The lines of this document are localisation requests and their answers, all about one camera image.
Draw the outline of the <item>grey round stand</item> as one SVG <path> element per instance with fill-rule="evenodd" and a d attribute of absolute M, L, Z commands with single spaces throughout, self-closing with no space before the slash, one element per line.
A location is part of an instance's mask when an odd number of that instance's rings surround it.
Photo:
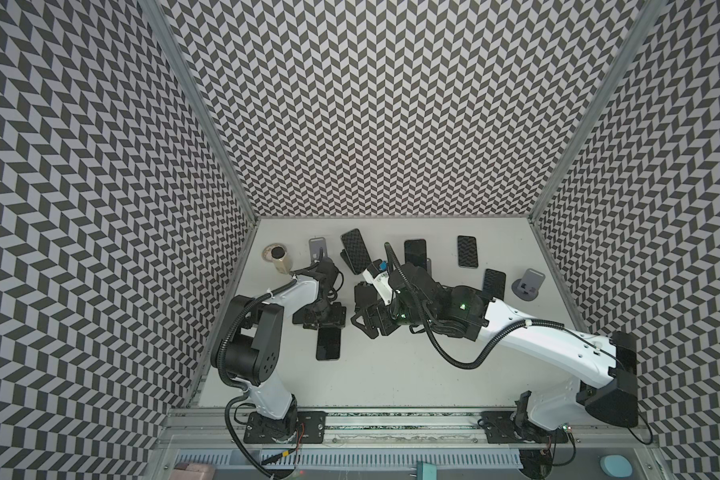
<path fill-rule="evenodd" d="M 511 290 L 519 299 L 531 302 L 538 297 L 545 279 L 543 272 L 528 268 L 521 278 L 512 283 Z"/>
<path fill-rule="evenodd" d="M 311 238 L 308 241 L 310 263 L 316 264 L 330 258 L 327 241 L 324 237 Z"/>

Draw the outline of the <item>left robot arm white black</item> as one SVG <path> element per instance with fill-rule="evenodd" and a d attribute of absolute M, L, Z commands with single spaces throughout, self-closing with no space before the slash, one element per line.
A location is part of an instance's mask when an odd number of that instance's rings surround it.
<path fill-rule="evenodd" d="M 229 304 L 213 343 L 211 366 L 220 381 L 238 388 L 255 411 L 245 440 L 285 442 L 301 431 L 297 400 L 279 377 L 283 328 L 287 321 L 318 333 L 316 359 L 340 357 L 346 307 L 337 301 L 343 274 L 329 258 L 290 274 L 290 281 L 258 297 L 237 295 Z"/>

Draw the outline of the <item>purple edged phone black stand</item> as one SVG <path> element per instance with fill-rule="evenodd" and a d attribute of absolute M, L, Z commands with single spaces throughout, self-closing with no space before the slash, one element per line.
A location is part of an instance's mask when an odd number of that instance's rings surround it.
<path fill-rule="evenodd" d="M 316 360 L 335 361 L 340 358 L 342 329 L 325 327 L 318 330 Z"/>

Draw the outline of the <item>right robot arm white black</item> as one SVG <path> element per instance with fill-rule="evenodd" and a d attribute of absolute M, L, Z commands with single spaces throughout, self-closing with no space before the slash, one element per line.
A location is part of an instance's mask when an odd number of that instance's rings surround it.
<path fill-rule="evenodd" d="M 554 431 L 589 418 L 627 429 L 641 422 L 634 334 L 572 330 L 475 288 L 444 286 L 410 263 L 395 267 L 376 260 L 362 277 L 351 322 L 371 339 L 407 326 L 461 370 L 478 369 L 506 346 L 568 372 L 570 379 L 560 385 L 520 395 L 516 431 Z"/>

